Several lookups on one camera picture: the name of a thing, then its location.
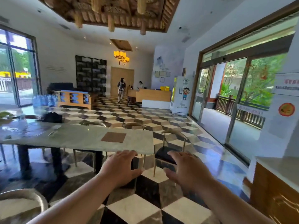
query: backpack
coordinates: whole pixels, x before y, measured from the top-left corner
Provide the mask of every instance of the backpack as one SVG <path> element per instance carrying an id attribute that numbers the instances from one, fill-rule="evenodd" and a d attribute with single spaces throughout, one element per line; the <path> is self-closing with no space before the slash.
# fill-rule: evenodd
<path id="1" fill-rule="evenodd" d="M 51 123 L 62 123 L 62 115 L 57 114 L 56 112 L 49 112 L 44 114 L 41 119 L 41 122 L 51 122 Z"/>

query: wooden cabinet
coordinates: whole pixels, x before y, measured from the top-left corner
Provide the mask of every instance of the wooden cabinet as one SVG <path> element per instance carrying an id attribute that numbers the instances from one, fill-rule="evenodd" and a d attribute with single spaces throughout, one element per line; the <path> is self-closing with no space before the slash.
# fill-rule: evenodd
<path id="1" fill-rule="evenodd" d="M 277 224 L 299 223 L 299 192 L 260 163 L 256 164 L 250 201 Z"/>

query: dining table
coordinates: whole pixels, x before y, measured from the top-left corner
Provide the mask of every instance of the dining table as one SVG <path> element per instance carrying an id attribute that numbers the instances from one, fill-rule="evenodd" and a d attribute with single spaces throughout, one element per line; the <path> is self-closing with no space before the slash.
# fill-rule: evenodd
<path id="1" fill-rule="evenodd" d="M 51 148 L 56 173 L 64 171 L 60 148 L 93 152 L 96 173 L 102 166 L 103 151 L 117 152 L 127 149 L 143 155 L 154 154 L 152 131 L 41 121 L 30 122 L 24 129 L 19 120 L 0 120 L 0 144 L 17 145 L 21 172 L 30 169 L 28 148 L 32 147 Z"/>

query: wooden ceiling panel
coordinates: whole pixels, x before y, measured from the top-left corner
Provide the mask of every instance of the wooden ceiling panel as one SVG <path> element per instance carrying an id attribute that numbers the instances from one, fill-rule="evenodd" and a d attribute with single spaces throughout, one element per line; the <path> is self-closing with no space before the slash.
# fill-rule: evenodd
<path id="1" fill-rule="evenodd" d="M 137 0 L 99 0 L 100 8 L 94 12 L 91 0 L 53 0 L 52 8 L 69 22 L 76 14 L 83 17 L 83 24 L 108 26 L 108 15 L 113 15 L 115 27 L 166 33 L 180 0 L 147 0 L 145 14 L 137 12 Z"/>
<path id="2" fill-rule="evenodd" d="M 130 43 L 127 40 L 110 39 L 110 41 L 120 50 L 133 51 Z"/>

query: black chair seat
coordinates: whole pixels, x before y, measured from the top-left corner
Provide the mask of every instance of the black chair seat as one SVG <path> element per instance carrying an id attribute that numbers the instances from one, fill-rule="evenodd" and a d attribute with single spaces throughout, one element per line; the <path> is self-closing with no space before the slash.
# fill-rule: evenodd
<path id="1" fill-rule="evenodd" d="M 163 146 L 156 152 L 155 158 L 176 165 L 176 162 L 173 160 L 173 158 L 167 154 L 167 152 L 169 152 L 169 151 L 177 152 L 177 150 L 174 148 Z"/>

